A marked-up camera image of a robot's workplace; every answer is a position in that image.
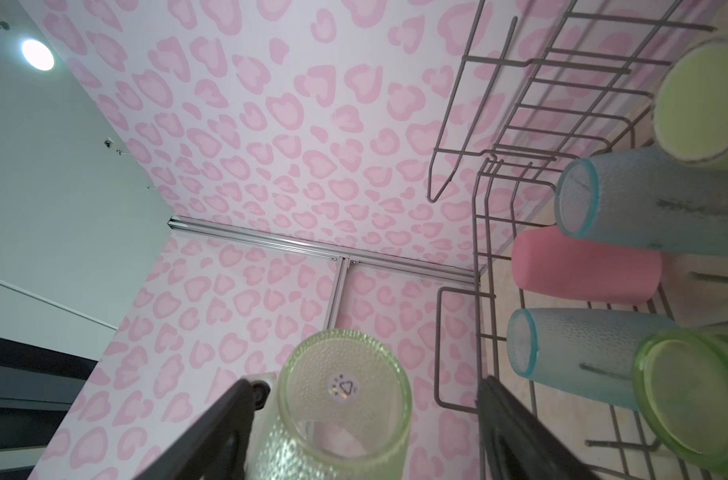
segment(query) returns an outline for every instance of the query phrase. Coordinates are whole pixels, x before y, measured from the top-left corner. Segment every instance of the ceiling light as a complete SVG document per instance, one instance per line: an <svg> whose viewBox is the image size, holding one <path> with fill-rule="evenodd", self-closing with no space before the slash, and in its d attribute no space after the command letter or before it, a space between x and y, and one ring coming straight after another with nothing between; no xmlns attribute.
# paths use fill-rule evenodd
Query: ceiling light
<svg viewBox="0 0 728 480"><path fill-rule="evenodd" d="M39 70L52 70L54 66L54 56L50 52L47 45L39 40L26 40L21 46L23 56L34 68Z"/></svg>

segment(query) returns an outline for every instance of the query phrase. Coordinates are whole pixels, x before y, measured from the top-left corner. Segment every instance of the cup rim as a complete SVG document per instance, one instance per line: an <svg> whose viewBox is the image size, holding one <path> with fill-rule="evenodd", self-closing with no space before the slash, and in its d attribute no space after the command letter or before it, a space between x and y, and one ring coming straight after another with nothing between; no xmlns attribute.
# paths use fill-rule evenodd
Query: cup rim
<svg viewBox="0 0 728 480"><path fill-rule="evenodd" d="M583 219L583 223L580 228L578 228L576 231L570 231L567 230L567 227L564 225L564 220L561 217L561 191L564 187L564 182L568 177L568 173L577 166L585 168L586 172L588 173L588 180L591 183L593 198L590 202L590 205L588 206L588 210L585 213L585 218ZM558 182L556 184L556 200L554 202L554 216L556 217L556 224L561 230L561 233L566 236L571 236L572 238L583 238L593 226L594 221L596 220L596 212L598 211L600 197L601 192L599 191L599 176L596 171L596 167L593 165L589 158L575 160L570 163L570 165L568 165L566 168L564 168L564 171L561 172L561 175L559 176Z"/></svg>
<svg viewBox="0 0 728 480"><path fill-rule="evenodd" d="M655 121L656 113L657 113L657 107L658 107L658 98L660 96L660 92L663 91L667 83L670 81L670 73L675 70L676 65L684 59L687 55L691 54L692 52L695 52L697 50L700 50L706 46L712 46L713 44L728 44L728 34L722 34L718 35L712 38L708 38L704 42L701 42L699 44L696 44L689 49L685 51L680 57L679 60L673 63L670 68L663 74L663 78L660 81L660 86L657 89L657 93L654 95L654 98L652 100L652 109L650 111L650 115L652 117L652 130L654 133L654 137L657 141L657 145L660 146L660 148L668 155L670 155L672 158L675 158L676 160L680 161L681 163L685 165L690 166L705 166L709 164L715 164L723 159L728 157L728 146L723 148L722 150L719 150L718 152L715 152L714 154L708 155L706 157L700 157L700 158L682 158L679 155L677 155L675 152L671 151L669 148L666 147L666 144L664 142L660 141L660 132L658 128L658 123Z"/></svg>
<svg viewBox="0 0 728 480"><path fill-rule="evenodd" d="M634 392L641 413L644 415L654 434L676 455L681 456L685 461L694 465L713 469L715 472L728 475L728 454L722 456L705 455L679 442L676 437L668 432L668 429L655 413L654 408L647 398L644 367L647 365L647 360L652 350L662 342L669 340L685 342L702 349L712 356L724 368L725 373L728 375L728 356L704 336L688 329L664 330L655 333L643 341L636 351L631 374Z"/></svg>
<svg viewBox="0 0 728 480"><path fill-rule="evenodd" d="M534 366L538 361L538 354L540 353L540 345L538 344L538 331L535 328L534 325L534 319L532 318L532 314L529 312L528 309L522 308L514 311L511 314L510 320L508 320L508 333L506 334L507 339L511 339L511 325L513 324L513 319L516 316L524 316L524 318L527 320L527 324L529 325L529 362L527 363L527 369L526 370L520 370L517 368L516 362L511 362L511 368L516 373L516 375L521 376L523 378L529 378L532 375L532 372L534 371ZM508 356L510 357L512 349L508 349Z"/></svg>
<svg viewBox="0 0 728 480"><path fill-rule="evenodd" d="M402 404L404 405L401 415L399 416L398 423L396 424L393 434L388 442L372 453L354 458L334 456L311 445L311 443L308 442L308 440L298 431L294 421L292 420L289 399L286 397L292 370L296 366L302 354L319 343L338 339L362 342L378 350L383 359L393 370L393 374L398 381L399 391L402 394ZM405 446L408 441L410 427L412 424L412 388L409 386L409 379L406 371L396 356L394 356L393 353L391 353L391 351L382 344L382 342L365 333L355 330L330 329L318 332L303 340L292 351L289 359L286 360L286 363L281 370L281 374L279 375L279 388L276 390L278 393L277 403L279 407L279 417L284 428L287 430L289 437L291 437L306 454L319 462L349 470L372 468L383 464L383 459L387 454L396 453L396 451L400 447Z"/></svg>

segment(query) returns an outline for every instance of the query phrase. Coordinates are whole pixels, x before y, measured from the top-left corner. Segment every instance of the light green cup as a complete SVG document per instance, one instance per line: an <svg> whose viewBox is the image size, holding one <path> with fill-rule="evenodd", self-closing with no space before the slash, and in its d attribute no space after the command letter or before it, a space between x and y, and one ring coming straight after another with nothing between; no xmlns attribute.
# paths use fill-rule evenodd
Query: light green cup
<svg viewBox="0 0 728 480"><path fill-rule="evenodd" d="M728 26L663 78L653 110L658 145L683 164L728 170Z"/></svg>
<svg viewBox="0 0 728 480"><path fill-rule="evenodd" d="M652 335L636 353L633 383L666 447L728 477L728 325Z"/></svg>
<svg viewBox="0 0 728 480"><path fill-rule="evenodd" d="M265 408L247 480L401 480L412 390L378 340L343 329L309 337Z"/></svg>

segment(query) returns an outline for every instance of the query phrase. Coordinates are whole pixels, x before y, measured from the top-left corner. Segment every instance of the teal rim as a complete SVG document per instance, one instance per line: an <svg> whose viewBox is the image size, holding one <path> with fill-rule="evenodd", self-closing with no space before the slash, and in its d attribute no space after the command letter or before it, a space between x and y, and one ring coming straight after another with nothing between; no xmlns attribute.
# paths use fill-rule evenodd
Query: teal rim
<svg viewBox="0 0 728 480"><path fill-rule="evenodd" d="M561 219L561 189L564 186L564 181L567 179L570 170L577 167L578 165L582 165L588 172L588 178L593 186L594 197L593 201L590 202L588 212L585 215L585 220L583 221L582 226L580 226L580 229L577 232L570 232L569 230L567 230L566 226L564 226L564 222ZM567 168L565 168L564 171L561 172L561 176L558 178L558 183L556 184L556 201L554 202L554 215L556 216L556 224L561 230L561 233L566 236L571 236L572 238L582 238L583 236L585 236L590 228L594 225L594 220L596 220L596 211L599 207L600 197L601 192L599 191L599 176L596 172L596 167L594 167L590 159L584 158L582 160L576 160L568 165Z"/></svg>
<svg viewBox="0 0 728 480"><path fill-rule="evenodd" d="M728 375L728 356L708 339L687 329L658 332L642 342L634 358L634 369L632 373L633 385L641 413L644 415L654 434L674 454L694 465L708 468L722 475L728 475L728 455L720 457L703 455L683 445L668 433L667 428L664 427L663 423L657 417L654 408L647 399L647 388L644 384L644 368L647 365L648 355L659 343L667 340L679 340L691 345L697 345L701 349L708 351L708 353L715 356L718 363L722 365Z"/></svg>
<svg viewBox="0 0 728 480"><path fill-rule="evenodd" d="M334 456L312 446L297 430L297 427L292 420L288 399L286 398L286 390L290 376L292 375L292 370L302 355L319 343L339 339L363 343L377 350L380 355L382 355L382 358L392 368L393 375L398 381L399 391L402 394L402 404L404 405L398 419L398 424L393 431L393 435L388 440L388 443L369 455L355 458ZM355 330L330 329L318 332L317 334L308 337L292 351L290 358L286 360L286 363L281 370L281 374L279 375L279 388L276 391L278 392L277 403L279 406L279 417L281 418L282 425L289 436L294 442L297 442L302 450L309 456L327 465L335 465L339 468L350 469L374 468L381 465L383 462L387 462L387 460L384 460L385 456L389 453L395 454L400 448L406 447L409 441L409 432L412 424L412 388L409 386L409 378L407 377L404 367L398 361L396 356L394 356L393 353L391 353L391 351L388 350L388 348L378 339L365 333L357 332Z"/></svg>
<svg viewBox="0 0 728 480"><path fill-rule="evenodd" d="M532 318L532 314L530 314L529 310L527 309L519 309L513 312L513 315L511 315L511 320L515 318L517 315L524 314L524 318L527 319L527 324L529 324L529 363L527 364L527 369L523 372L520 371L518 368L516 368L515 363L516 362L510 362L511 368L514 372L516 372L516 375L522 376L525 379L528 379L529 376L534 371L534 364L538 360L538 353L540 352L540 345L538 344L538 331L534 328L534 319ZM511 339L511 320L508 321L508 333L506 333L506 337L510 340Z"/></svg>

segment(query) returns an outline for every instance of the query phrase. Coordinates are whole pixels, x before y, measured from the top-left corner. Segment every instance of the textured cup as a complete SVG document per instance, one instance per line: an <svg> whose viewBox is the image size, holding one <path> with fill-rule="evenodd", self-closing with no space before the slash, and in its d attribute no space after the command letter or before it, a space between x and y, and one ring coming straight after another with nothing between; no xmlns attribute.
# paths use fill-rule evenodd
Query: textured cup
<svg viewBox="0 0 728 480"><path fill-rule="evenodd" d="M372 337L342 329L309 337L286 361L266 409L248 479L402 477L412 391Z"/></svg>
<svg viewBox="0 0 728 480"><path fill-rule="evenodd" d="M676 328L653 313L571 308L513 312L508 360L517 375L599 402L638 410L634 354L648 336Z"/></svg>
<svg viewBox="0 0 728 480"><path fill-rule="evenodd" d="M728 26L671 66L653 110L658 145L692 167L728 170Z"/></svg>
<svg viewBox="0 0 728 480"><path fill-rule="evenodd" d="M657 333L639 348L633 380L663 444L728 478L728 325Z"/></svg>
<svg viewBox="0 0 728 480"><path fill-rule="evenodd" d="M663 272L660 252L570 238L555 225L517 235L511 266L523 290L628 305L651 298Z"/></svg>
<svg viewBox="0 0 728 480"><path fill-rule="evenodd" d="M728 171L685 167L655 146L572 162L554 206L573 238L728 256Z"/></svg>

